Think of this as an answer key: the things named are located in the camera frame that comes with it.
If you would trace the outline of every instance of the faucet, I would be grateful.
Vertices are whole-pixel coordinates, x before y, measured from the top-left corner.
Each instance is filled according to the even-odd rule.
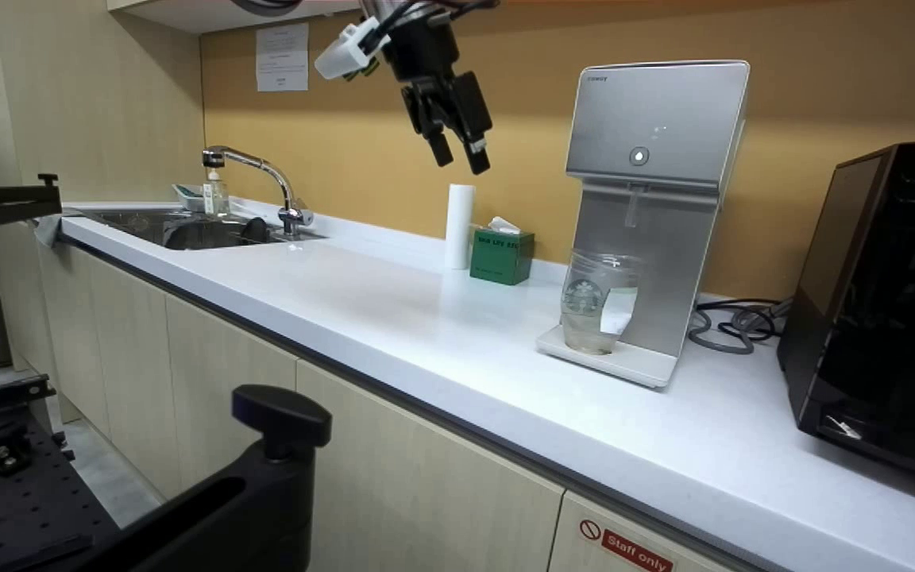
[[[204,146],[204,164],[206,168],[221,168],[225,163],[250,164],[258,172],[265,172],[275,181],[278,197],[283,197],[275,218],[283,222],[284,233],[293,233],[296,225],[312,225],[312,212],[306,209],[296,187],[289,183],[289,177],[275,164],[270,164],[259,156],[232,148],[232,146]]]

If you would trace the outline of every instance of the power cord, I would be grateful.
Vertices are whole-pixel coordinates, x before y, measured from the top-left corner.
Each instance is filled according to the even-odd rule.
[[[719,303],[694,303],[693,304],[693,323],[686,329],[686,339],[708,345],[715,351],[752,351],[752,343],[773,339],[781,334],[787,304],[777,298],[719,298]],[[719,343],[705,335],[708,329],[724,334],[733,343]]]

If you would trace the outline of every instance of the tissue box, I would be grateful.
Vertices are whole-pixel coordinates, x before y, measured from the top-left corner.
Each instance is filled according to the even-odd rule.
[[[524,281],[534,258],[534,236],[505,236],[491,227],[475,227],[471,276],[491,281]]]

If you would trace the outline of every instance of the wall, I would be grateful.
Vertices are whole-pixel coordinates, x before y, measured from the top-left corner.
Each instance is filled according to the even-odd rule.
[[[0,183],[58,172],[64,200],[172,200],[200,143],[195,37],[104,0],[0,0]]]
[[[312,49],[346,20],[312,23]],[[915,0],[834,0],[774,9],[638,14],[503,5],[456,23],[461,64],[491,107],[491,172],[434,168],[408,134],[390,69],[312,80],[306,96],[253,91],[253,36],[204,37],[206,141],[283,164],[334,216],[442,236],[445,183],[475,181],[475,222],[491,212],[536,233],[564,259],[579,187],[561,175],[576,75],[586,64],[747,58],[750,125],[719,218],[702,290],[787,294],[834,163],[915,141]],[[228,172],[232,191],[274,187]]]

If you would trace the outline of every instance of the white countertop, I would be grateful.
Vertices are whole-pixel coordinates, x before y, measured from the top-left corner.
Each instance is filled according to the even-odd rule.
[[[320,216],[327,238],[165,251],[93,218],[64,236],[781,568],[915,568],[915,478],[797,432],[773,345],[686,345],[667,392],[536,351],[560,263],[498,287],[442,242]]]

